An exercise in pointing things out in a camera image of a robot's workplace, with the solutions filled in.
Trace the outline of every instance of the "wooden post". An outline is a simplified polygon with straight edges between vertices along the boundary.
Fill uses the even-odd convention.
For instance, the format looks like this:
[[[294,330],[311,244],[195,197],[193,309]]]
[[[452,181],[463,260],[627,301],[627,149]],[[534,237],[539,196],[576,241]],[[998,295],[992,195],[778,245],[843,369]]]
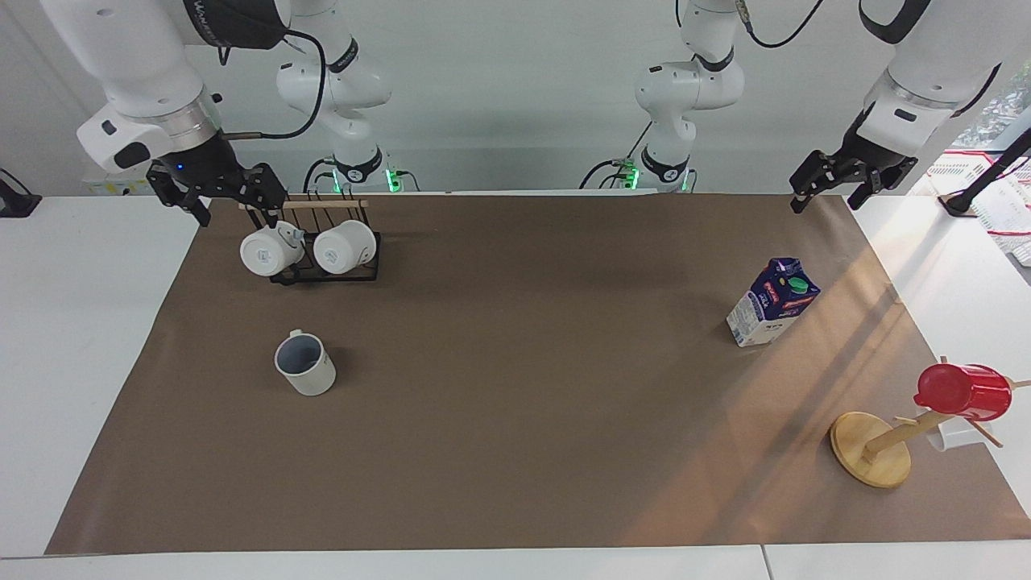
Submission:
[[[952,418],[952,415],[942,415],[935,411],[928,411],[917,417],[916,425],[899,425],[887,434],[868,441],[866,446],[863,447],[863,459],[872,463],[876,458],[877,453],[880,453],[885,449],[927,433]]]

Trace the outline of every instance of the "white table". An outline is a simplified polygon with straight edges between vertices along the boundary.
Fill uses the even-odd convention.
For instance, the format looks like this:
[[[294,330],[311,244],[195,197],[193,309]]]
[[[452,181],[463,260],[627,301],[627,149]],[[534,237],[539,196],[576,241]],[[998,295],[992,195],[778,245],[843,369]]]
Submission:
[[[856,214],[935,354],[1031,378],[1021,331],[1031,286],[973,219],[932,199],[882,197]],[[24,220],[0,223],[0,554],[45,549],[78,473],[132,369],[196,231],[153,198],[47,198]],[[26,303],[11,308],[16,301]],[[996,422],[993,450],[1031,506],[1031,396]],[[264,554],[155,554],[0,561],[0,578],[851,578],[838,562],[876,560],[878,580],[914,577],[886,562],[933,560],[938,580],[968,578],[949,558],[989,561],[999,575],[1028,560],[1031,543],[692,547]]]

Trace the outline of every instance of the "brown table mat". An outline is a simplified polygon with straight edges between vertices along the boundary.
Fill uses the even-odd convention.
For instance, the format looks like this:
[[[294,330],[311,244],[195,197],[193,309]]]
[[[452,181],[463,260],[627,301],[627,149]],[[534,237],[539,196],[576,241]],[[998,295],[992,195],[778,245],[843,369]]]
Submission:
[[[839,414],[912,414],[932,355],[839,198],[374,198],[375,282],[284,287],[215,203],[47,553],[1031,538],[983,446],[852,479]],[[768,347],[766,261],[824,295]],[[276,375],[290,331],[340,372]]]

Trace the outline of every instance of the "red mug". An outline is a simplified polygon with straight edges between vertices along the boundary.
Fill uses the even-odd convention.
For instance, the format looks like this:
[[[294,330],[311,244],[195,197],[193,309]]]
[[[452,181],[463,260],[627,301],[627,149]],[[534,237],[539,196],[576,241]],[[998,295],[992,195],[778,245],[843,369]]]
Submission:
[[[917,405],[972,421],[998,419],[1013,400],[1006,378],[980,365],[935,365],[920,376],[918,390]]]

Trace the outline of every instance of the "white mug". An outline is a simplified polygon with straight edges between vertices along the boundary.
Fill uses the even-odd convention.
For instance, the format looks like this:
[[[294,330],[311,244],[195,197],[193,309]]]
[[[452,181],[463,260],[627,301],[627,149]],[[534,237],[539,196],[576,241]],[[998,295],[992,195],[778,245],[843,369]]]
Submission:
[[[279,219],[275,228],[265,226],[240,242],[240,259],[258,275],[275,275],[304,258],[304,231]]]
[[[991,423],[982,422],[980,427],[985,428],[988,433],[992,433]],[[931,442],[931,447],[938,451],[949,451],[957,447],[988,442],[985,436],[977,433],[977,430],[973,429],[973,425],[962,417],[954,417],[927,432],[927,441]]]
[[[369,226],[347,219],[319,234],[315,261],[330,273],[343,273],[367,263],[376,254],[376,236]]]
[[[322,341],[301,331],[292,332],[275,349],[275,370],[305,397],[328,391],[336,380],[336,367]]]

